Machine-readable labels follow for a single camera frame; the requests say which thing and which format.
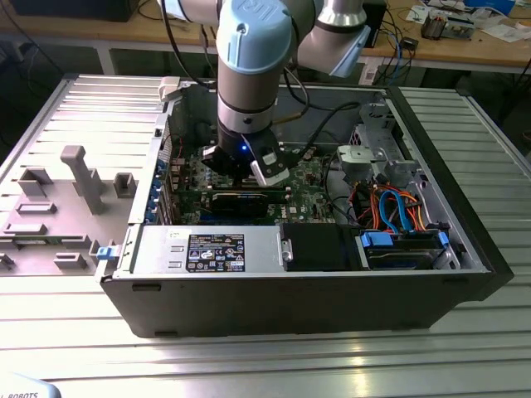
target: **robot logo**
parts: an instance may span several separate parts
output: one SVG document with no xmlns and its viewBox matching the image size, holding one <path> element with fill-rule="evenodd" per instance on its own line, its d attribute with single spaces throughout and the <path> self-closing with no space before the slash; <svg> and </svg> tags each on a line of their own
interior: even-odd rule
<svg viewBox="0 0 531 398">
<path fill-rule="evenodd" d="M 260 14 L 259 18 L 262 21 L 267 21 L 278 9 L 278 7 L 273 4 L 264 4 L 262 0 L 245 0 L 241 3 L 239 8 L 247 12 Z"/>
</svg>

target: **wooden desk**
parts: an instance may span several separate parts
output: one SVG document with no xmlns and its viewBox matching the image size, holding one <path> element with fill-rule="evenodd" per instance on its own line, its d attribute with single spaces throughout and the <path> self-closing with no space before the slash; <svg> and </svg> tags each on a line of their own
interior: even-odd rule
<svg viewBox="0 0 531 398">
<path fill-rule="evenodd" d="M 405 36 L 419 41 L 412 64 L 426 68 L 457 70 L 482 70 L 504 73 L 521 73 L 531 56 L 531 41 L 506 43 L 481 31 L 474 33 L 472 40 L 442 39 L 430 41 L 421 38 L 421 25 L 404 21 L 407 9 L 415 0 L 390 0 L 391 13 Z M 143 11 L 153 17 L 160 17 L 155 1 L 147 4 Z M 110 49 L 133 49 L 148 51 L 171 51 L 163 23 L 151 21 L 135 13 L 129 22 L 104 22 L 52 17 L 19 17 L 11 9 L 11 15 L 36 41 L 65 46 L 89 46 L 98 51 L 105 74 L 114 74 Z M 511 17 L 531 17 L 531 10 L 516 7 Z M 172 21 L 173 33 L 182 52 L 202 52 L 199 41 L 199 26 Z M 20 41 L 23 38 L 14 26 L 0 14 L 0 40 Z M 209 52 L 216 53 L 211 38 Z M 381 65 L 393 55 L 385 35 L 380 34 L 377 45 L 364 49 L 361 63 L 366 70 Z"/>
</svg>

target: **paper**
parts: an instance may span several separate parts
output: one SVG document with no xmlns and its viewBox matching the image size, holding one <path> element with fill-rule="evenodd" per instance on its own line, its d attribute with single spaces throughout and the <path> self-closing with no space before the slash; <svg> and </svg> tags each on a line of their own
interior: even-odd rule
<svg viewBox="0 0 531 398">
<path fill-rule="evenodd" d="M 483 32 L 508 43 L 531 38 L 530 32 L 523 32 L 507 25 L 496 25 L 495 27 L 484 29 Z"/>
<path fill-rule="evenodd" d="M 406 21 L 422 24 L 428 17 L 428 12 L 430 11 L 430 9 L 430 7 L 413 6 L 411 11 L 407 14 Z"/>
<path fill-rule="evenodd" d="M 531 8 L 531 2 L 526 0 L 516 0 L 516 5 L 524 8 Z"/>
</svg>

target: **black cable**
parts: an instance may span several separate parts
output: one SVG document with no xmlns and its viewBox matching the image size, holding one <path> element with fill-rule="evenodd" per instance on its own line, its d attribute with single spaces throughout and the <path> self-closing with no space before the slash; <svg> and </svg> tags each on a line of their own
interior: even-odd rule
<svg viewBox="0 0 531 398">
<path fill-rule="evenodd" d="M 317 129 L 312 133 L 312 135 L 309 136 L 308 143 L 304 146 L 303 150 L 300 151 L 299 156 L 302 158 L 306 152 L 310 149 L 310 147 L 314 144 L 315 140 L 321 133 L 321 131 L 324 129 L 324 126 L 333 118 L 335 114 L 337 114 L 340 110 L 343 110 L 345 108 L 351 107 L 351 108 L 357 108 L 359 106 L 359 102 L 356 101 L 349 101 L 345 102 L 344 104 L 341 104 L 340 106 L 335 107 L 332 109 L 329 114 L 326 115 L 326 117 L 323 119 L 321 124 L 317 127 Z"/>
<path fill-rule="evenodd" d="M 522 74 L 519 76 L 519 78 L 516 80 L 516 83 L 514 83 L 515 87 L 518 87 L 518 84 L 520 81 L 524 78 L 525 72 L 528 71 L 529 67 L 531 66 L 531 58 L 529 58 L 528 64 L 525 66 L 524 70 L 522 71 Z"/>
<path fill-rule="evenodd" d="M 282 71 L 282 74 L 284 75 L 285 85 L 289 87 L 288 90 L 291 90 L 290 78 L 288 77 L 288 74 L 290 74 L 290 76 L 297 82 L 300 89 L 302 90 L 304 94 L 304 100 L 301 100 L 299 102 L 304 105 L 304 108 L 300 111 L 301 116 L 304 116 L 308 112 L 309 108 L 311 107 L 311 102 L 309 101 L 308 89 L 306 89 L 306 86 L 303 85 L 302 81 L 300 81 L 300 79 L 295 75 L 295 73 L 293 73 L 288 68 L 284 68 L 284 70 Z"/>
<path fill-rule="evenodd" d="M 284 80 L 285 80 L 285 85 L 286 85 L 286 88 L 288 89 L 288 91 L 290 92 L 290 95 L 291 97 L 297 101 L 298 103 L 302 104 L 302 105 L 306 105 L 306 100 L 305 99 L 302 99 L 300 98 L 294 91 L 293 91 L 293 87 L 291 86 L 291 83 L 289 80 L 286 79 L 286 77 L 284 76 Z M 326 108 L 324 106 L 320 106 L 320 105 L 316 105 L 316 104 L 312 104 L 311 102 L 308 103 L 309 104 L 309 107 L 312 108 L 312 109 L 317 109 L 317 110 L 327 110 L 327 111 L 331 111 L 331 110 L 334 110 L 334 108 Z M 341 110 L 350 110 L 350 109 L 355 109 L 357 107 L 352 107 L 352 108 L 345 108 L 345 109 L 341 109 Z"/>
<path fill-rule="evenodd" d="M 141 2 L 139 4 L 139 15 L 141 17 L 144 17 L 144 18 L 147 18 L 147 19 L 150 19 L 152 21 L 162 21 L 163 19 L 161 17 L 151 17 L 150 15 L 147 15 L 147 14 L 144 14 L 144 12 L 142 11 L 142 8 L 147 5 L 149 2 L 152 2 L 153 0 L 144 0 L 143 2 Z M 178 18 L 169 18 L 170 21 L 177 21 Z"/>
<path fill-rule="evenodd" d="M 0 143 L 3 143 L 6 147 L 8 147 L 10 149 L 13 149 L 15 147 L 15 144 L 9 143 L 8 141 L 6 141 L 6 139 L 3 136 L 3 132 L 2 131 L 0 131 Z"/>
<path fill-rule="evenodd" d="M 328 130 L 323 130 L 321 133 L 328 135 L 337 145 L 343 145 L 344 144 L 341 141 L 339 141 L 339 139 L 335 135 L 330 133 Z"/>
<path fill-rule="evenodd" d="M 382 22 L 385 22 L 391 26 L 393 26 L 395 28 L 395 32 L 391 32 L 390 30 L 388 30 L 387 28 L 380 28 L 380 32 L 384 32 L 386 33 L 387 35 L 389 35 L 389 33 L 393 34 L 396 39 L 397 39 L 397 43 L 400 44 L 402 42 L 402 39 L 403 39 L 403 34 L 402 34 L 402 31 L 400 30 L 399 27 L 397 27 L 394 23 L 391 24 L 390 22 L 387 22 L 387 21 L 382 21 Z M 395 73 L 395 70 L 397 71 L 398 68 L 400 68 L 400 65 L 399 65 L 399 62 L 397 61 L 397 64 L 395 65 L 394 67 L 394 70 L 391 72 L 390 75 L 387 75 L 387 70 L 389 69 L 389 67 L 391 66 L 392 64 L 392 60 L 395 59 L 395 57 L 397 56 L 398 52 L 401 50 L 399 47 L 396 46 L 395 43 L 391 43 L 391 47 L 393 48 L 394 52 L 392 54 L 392 57 L 389 59 L 389 62 L 387 63 L 387 66 L 385 67 L 385 70 L 383 72 L 378 72 L 380 74 L 380 76 L 375 80 L 375 83 L 377 84 L 380 79 L 382 79 L 382 77 L 384 77 L 384 83 L 385 83 L 385 79 L 388 78 L 388 76 L 392 75 L 393 73 Z"/>
<path fill-rule="evenodd" d="M 184 65 L 183 59 L 181 58 L 181 53 L 177 47 L 177 43 L 175 42 L 175 38 L 173 37 L 173 34 L 172 34 L 172 27 L 169 24 L 168 13 L 166 12 L 166 0 L 161 0 L 160 5 L 162 8 L 162 12 L 163 12 L 163 21 L 164 21 L 164 26 L 166 27 L 166 32 L 168 34 L 168 39 L 169 39 L 170 44 L 172 45 L 173 54 L 175 54 L 175 58 L 177 58 L 179 65 L 184 70 L 184 73 L 190 79 L 195 81 L 201 87 L 204 87 L 205 89 L 210 90 L 212 88 L 211 85 L 209 85 L 208 83 L 205 83 L 204 81 L 200 81 L 195 76 L 192 76 L 192 74 L 190 74 L 190 72 L 188 71 L 187 67 Z"/>
<path fill-rule="evenodd" d="M 529 91 L 529 89 L 531 89 L 531 77 L 527 78 L 527 80 L 524 80 L 525 73 L 528 71 L 530 66 L 531 58 L 529 58 L 529 61 L 525 66 L 524 70 L 522 71 L 522 74 L 516 80 L 516 83 L 514 84 L 513 93 L 504 102 L 498 112 L 499 125 L 503 124 L 503 122 L 511 115 L 513 109 L 518 105 L 518 103 L 522 100 L 522 98 Z"/>
<path fill-rule="evenodd" d="M 208 57 L 208 35 L 203 25 L 201 25 L 201 31 L 199 32 L 199 41 L 201 42 L 202 50 L 205 54 L 205 60 L 207 61 L 210 70 L 212 71 L 212 75 L 214 76 L 214 78 L 216 78 L 216 70 L 214 69 L 214 66 L 212 66 L 210 58 Z"/>
<path fill-rule="evenodd" d="M 0 4 L 2 5 L 2 9 L 3 9 L 3 12 L 4 14 L 6 14 L 6 17 L 7 19 L 9 19 L 9 21 L 13 24 L 13 26 L 26 38 L 29 40 L 29 42 L 31 44 L 33 44 L 40 52 L 41 54 L 44 55 L 44 57 L 48 60 L 48 62 L 50 62 L 50 64 L 52 64 L 54 66 L 54 68 L 57 69 L 57 71 L 61 74 L 61 75 L 64 75 L 65 72 L 48 56 L 48 54 L 46 54 L 42 49 L 41 47 L 31 38 L 29 37 L 29 35 L 24 31 L 24 29 L 22 29 L 20 27 L 20 25 L 18 25 L 18 23 L 11 17 L 11 15 L 9 14 L 9 12 L 7 12 L 7 8 L 6 8 L 6 5 L 4 4 L 4 1 L 0 1 Z"/>
<path fill-rule="evenodd" d="M 330 203 L 331 207 L 333 209 L 335 209 L 339 214 L 343 215 L 346 219 L 347 219 L 347 222 L 348 223 L 353 223 L 355 226 L 360 226 L 352 216 L 350 216 L 347 212 L 343 211 L 343 209 L 339 206 L 337 206 L 334 201 L 339 199 L 338 197 L 336 197 L 333 201 L 331 200 L 330 198 L 330 193 L 329 193 L 329 184 L 328 184 L 328 181 L 329 181 L 329 173 L 330 173 L 330 167 L 332 166 L 332 162 L 334 161 L 334 159 L 338 156 L 338 153 L 337 152 L 334 152 L 334 154 L 332 155 L 332 157 L 330 158 L 330 162 L 329 162 L 329 165 L 326 167 L 326 172 L 324 173 L 324 195 L 326 196 L 326 199 L 327 199 L 327 202 Z"/>
</svg>

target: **workbench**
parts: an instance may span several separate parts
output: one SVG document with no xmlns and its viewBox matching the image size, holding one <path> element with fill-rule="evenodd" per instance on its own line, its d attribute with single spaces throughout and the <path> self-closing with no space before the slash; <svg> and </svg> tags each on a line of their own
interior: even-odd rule
<svg viewBox="0 0 531 398">
<path fill-rule="evenodd" d="M 145 157 L 128 154 L 133 146 L 139 147 L 137 154 L 145 152 L 149 131 L 155 129 L 153 115 L 163 108 L 159 84 L 159 78 L 150 77 L 82 75 L 63 80 L 0 167 L 2 224 L 6 220 L 2 214 L 20 195 L 13 182 L 26 166 L 45 167 L 54 179 L 71 178 L 67 169 L 50 164 L 51 158 L 58 162 L 67 144 L 85 145 L 94 155 L 87 157 L 87 164 L 102 179 L 116 172 L 137 175 Z M 444 114 L 448 109 L 470 112 L 462 104 L 456 110 L 455 103 L 462 101 L 455 100 L 458 95 L 451 90 L 409 92 L 418 112 L 438 107 L 432 122 L 448 121 Z M 102 125 L 120 121 L 125 129 L 122 133 L 102 129 L 101 136 L 96 135 L 94 124 L 87 123 L 90 114 Z M 452 167 L 475 169 L 470 177 L 463 170 L 456 172 L 469 181 L 465 192 L 490 215 L 494 240 L 515 274 L 484 302 L 459 305 L 430 330 L 142 339 L 133 335 L 88 273 L 4 275 L 0 276 L 0 367 L 52 382 L 63 398 L 529 397 L 531 221 L 510 213 L 529 209 L 531 183 L 524 172 L 515 175 L 513 161 L 500 159 L 503 149 L 496 142 L 510 148 L 514 159 L 519 155 L 495 126 L 479 131 L 469 124 L 468 132 L 456 132 L 449 124 L 438 123 L 442 131 L 432 137 L 438 148 L 445 149 Z M 496 138 L 487 128 L 498 132 Z M 485 154 L 492 164 L 477 163 Z M 105 159 L 111 157 L 118 170 L 109 170 Z M 507 179 L 502 187 L 508 195 L 506 205 L 499 206 L 498 214 L 492 209 L 500 203 L 499 181 L 486 178 L 481 164 L 499 165 L 493 174 Z M 525 168 L 525 173 L 531 175 L 531 169 Z M 477 187 L 480 178 L 485 185 Z M 503 215 L 507 221 L 493 222 Z"/>
<path fill-rule="evenodd" d="M 390 10 L 396 24 L 405 36 L 419 40 L 417 53 L 412 66 L 453 70 L 477 70 L 500 73 L 521 73 L 531 55 L 531 41 L 507 43 L 477 31 L 472 40 L 443 39 L 430 41 L 421 38 L 421 25 L 406 22 L 407 9 L 417 4 L 414 0 L 390 0 Z M 155 1 L 143 7 L 143 12 L 151 17 L 160 17 Z M 135 13 L 129 22 L 103 22 L 70 18 L 19 17 L 11 9 L 11 14 L 20 26 L 38 43 L 58 46 L 84 46 L 95 48 L 103 72 L 115 75 L 111 50 L 129 49 L 144 51 L 171 51 L 168 37 L 161 21 L 152 21 Z M 516 7 L 513 18 L 530 18 L 531 10 Z M 203 52 L 199 41 L 200 26 L 172 21 L 173 34 L 182 52 Z M 216 47 L 210 30 L 209 53 L 215 54 Z M 25 38 L 0 14 L 0 41 L 24 41 Z M 386 36 L 380 34 L 374 48 L 366 48 L 360 57 L 365 64 L 362 80 L 367 80 L 375 68 L 388 63 L 394 50 Z"/>
</svg>

